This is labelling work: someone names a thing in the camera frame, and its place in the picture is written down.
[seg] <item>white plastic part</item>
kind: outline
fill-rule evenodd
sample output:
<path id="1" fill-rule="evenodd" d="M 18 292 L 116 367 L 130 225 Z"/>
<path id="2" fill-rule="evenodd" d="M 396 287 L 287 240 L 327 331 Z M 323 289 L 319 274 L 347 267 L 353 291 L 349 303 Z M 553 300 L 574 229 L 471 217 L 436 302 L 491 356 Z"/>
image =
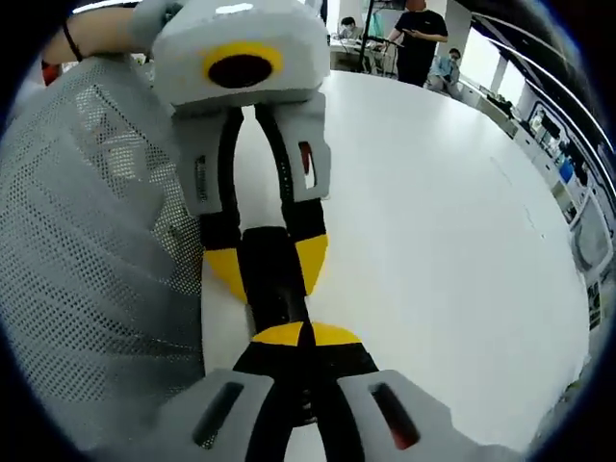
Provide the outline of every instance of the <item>white plastic part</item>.
<path id="1" fill-rule="evenodd" d="M 586 194 L 570 229 L 577 267 L 584 274 L 586 287 L 590 287 L 599 280 L 614 257 L 605 215 L 592 191 Z"/>
<path id="2" fill-rule="evenodd" d="M 329 74 L 326 37 L 322 20 L 297 0 L 191 0 L 154 42 L 154 90 L 174 107 L 210 98 L 225 106 L 224 96 L 238 93 L 246 95 L 241 105 L 264 102 L 265 93 L 275 102 L 281 90 L 281 100 L 289 101 L 284 90 L 315 90 Z M 215 85 L 206 78 L 205 58 L 237 42 L 274 48 L 282 55 L 282 69 L 249 88 Z"/>

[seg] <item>red object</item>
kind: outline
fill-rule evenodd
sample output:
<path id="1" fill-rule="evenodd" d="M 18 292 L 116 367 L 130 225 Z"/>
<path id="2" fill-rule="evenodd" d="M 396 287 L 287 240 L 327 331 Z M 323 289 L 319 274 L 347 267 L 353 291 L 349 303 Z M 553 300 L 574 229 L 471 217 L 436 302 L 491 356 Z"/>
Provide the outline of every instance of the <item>red object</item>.
<path id="1" fill-rule="evenodd" d="M 310 144 L 306 141 L 302 141 L 299 144 L 299 150 L 301 151 L 301 162 L 304 165 L 304 173 L 307 175 L 310 172 L 310 158 L 312 157 L 312 149 Z"/>
<path id="2" fill-rule="evenodd" d="M 45 81 L 45 85 L 49 87 L 54 80 L 60 77 L 60 65 L 42 65 L 42 79 Z"/>

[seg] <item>desk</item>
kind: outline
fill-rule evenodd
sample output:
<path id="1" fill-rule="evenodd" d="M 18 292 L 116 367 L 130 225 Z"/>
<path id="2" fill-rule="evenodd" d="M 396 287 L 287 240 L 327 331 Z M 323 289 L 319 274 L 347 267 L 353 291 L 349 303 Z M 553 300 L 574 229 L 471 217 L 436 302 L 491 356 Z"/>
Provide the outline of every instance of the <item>desk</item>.
<path id="1" fill-rule="evenodd" d="M 579 183 L 575 175 L 565 183 L 546 149 L 520 123 L 515 120 L 512 123 L 517 127 L 513 141 L 522 148 L 537 171 L 541 173 L 563 213 L 568 211 L 571 205 L 579 210 L 588 189 Z"/>
<path id="2" fill-rule="evenodd" d="M 393 75 L 393 73 L 396 71 L 394 57 L 388 54 L 383 54 L 380 51 L 375 51 L 372 48 L 374 44 L 374 41 L 369 41 L 366 45 L 366 51 L 364 53 L 366 59 L 370 62 L 370 73 L 373 75 L 380 75 L 379 71 L 377 70 L 377 63 L 380 63 L 381 67 L 385 70 L 387 74 Z M 338 67 L 338 60 L 341 57 L 346 57 L 349 55 L 356 56 L 357 58 L 359 58 L 361 48 L 361 41 L 340 40 L 338 38 L 332 39 L 329 44 L 331 68 L 336 70 L 345 70 Z"/>
<path id="3" fill-rule="evenodd" d="M 460 91 L 460 101 L 486 114 L 494 120 L 501 130 L 509 135 L 510 138 L 516 135 L 518 126 L 514 125 L 508 114 L 488 99 L 487 94 L 467 82 L 460 81 L 459 85 L 462 87 Z"/>
<path id="4" fill-rule="evenodd" d="M 330 245 L 313 320 L 352 330 L 469 437 L 524 449 L 588 352 L 585 287 L 550 190 L 516 143 L 457 101 L 335 71 L 322 91 Z M 244 114 L 243 228 L 281 224 L 267 140 Z M 244 306 L 207 267 L 202 299 L 206 370 L 232 367 L 248 342 Z M 290 452 L 323 460 L 316 432 Z"/>

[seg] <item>yellow circular marker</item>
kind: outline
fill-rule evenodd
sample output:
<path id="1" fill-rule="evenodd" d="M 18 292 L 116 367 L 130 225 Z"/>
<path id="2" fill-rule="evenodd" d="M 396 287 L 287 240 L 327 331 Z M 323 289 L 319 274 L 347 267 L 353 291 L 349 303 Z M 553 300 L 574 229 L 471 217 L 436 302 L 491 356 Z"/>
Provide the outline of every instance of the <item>yellow circular marker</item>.
<path id="1" fill-rule="evenodd" d="M 245 89 L 283 69 L 282 53 L 259 42 L 238 41 L 214 48 L 203 60 L 206 79 L 225 89 Z"/>

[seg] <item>black t-shirt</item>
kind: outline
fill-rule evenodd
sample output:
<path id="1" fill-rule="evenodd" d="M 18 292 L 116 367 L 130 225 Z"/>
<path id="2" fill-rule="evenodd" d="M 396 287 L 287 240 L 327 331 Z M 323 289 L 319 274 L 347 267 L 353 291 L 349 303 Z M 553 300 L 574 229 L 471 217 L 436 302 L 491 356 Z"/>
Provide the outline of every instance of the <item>black t-shirt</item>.
<path id="1" fill-rule="evenodd" d="M 402 59 L 413 60 L 417 65 L 424 66 L 432 64 L 434 52 L 436 51 L 436 41 L 412 38 L 403 29 L 418 31 L 432 36 L 446 37 L 448 35 L 445 19 L 431 10 L 403 13 L 396 24 L 396 29 L 404 34 L 402 41 L 404 48 L 398 50 L 398 55 Z"/>

